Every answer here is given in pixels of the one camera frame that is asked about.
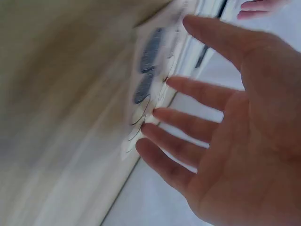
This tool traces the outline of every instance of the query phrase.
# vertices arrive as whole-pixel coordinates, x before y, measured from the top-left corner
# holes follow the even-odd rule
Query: white surface
[[[294,48],[301,50],[301,2],[292,2],[277,14],[234,23],[251,29],[268,30],[278,34]],[[220,55],[214,54],[200,77],[203,81],[242,89],[236,69]],[[221,113],[215,112],[183,95],[177,95],[172,108],[179,109],[206,119],[218,121]],[[173,134],[181,132],[163,126]],[[169,187],[144,161],[140,160],[126,183],[103,226],[204,226],[189,209],[186,200]]]

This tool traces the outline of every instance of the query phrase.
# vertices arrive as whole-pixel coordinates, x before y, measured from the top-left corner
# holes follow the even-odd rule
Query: fingertip
[[[156,125],[154,125],[152,123],[146,123],[141,127],[141,132],[145,136],[148,136],[153,131],[154,126],[156,126]]]
[[[150,141],[148,138],[141,138],[141,139],[139,139],[137,142],[136,142],[136,145],[135,145],[135,147],[136,147],[136,150],[137,150],[137,152],[141,155],[141,153],[143,154],[144,153],[144,151],[145,151],[145,149],[146,149],[146,147],[147,147],[147,143],[148,143],[148,141]]]
[[[194,17],[194,15],[186,15],[183,19],[183,25],[187,26]]]
[[[156,109],[153,110],[152,115],[155,118],[160,119],[166,113],[166,111],[168,111],[166,108],[159,107],[159,108],[156,108]]]

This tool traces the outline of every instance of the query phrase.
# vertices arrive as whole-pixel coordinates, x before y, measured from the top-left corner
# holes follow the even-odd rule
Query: palm
[[[297,181],[294,172],[301,167],[291,169],[260,133],[250,119],[246,94],[234,94],[187,186],[188,203],[201,219],[215,225],[253,226],[264,224],[262,213],[276,215],[276,206],[285,212],[287,206],[278,204],[288,198],[285,194],[298,192],[285,185]]]

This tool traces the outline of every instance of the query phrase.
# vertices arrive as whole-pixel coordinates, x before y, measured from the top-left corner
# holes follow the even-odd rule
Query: hand
[[[187,31],[240,70],[246,91],[175,77],[167,84],[224,113],[221,123],[159,108],[160,121],[208,149],[145,124],[136,148],[194,213],[215,226],[301,224],[301,54],[277,36],[187,16]],[[195,167],[193,173],[168,158]]]
[[[253,0],[241,5],[238,19],[250,19],[268,15],[288,4],[290,0]]]

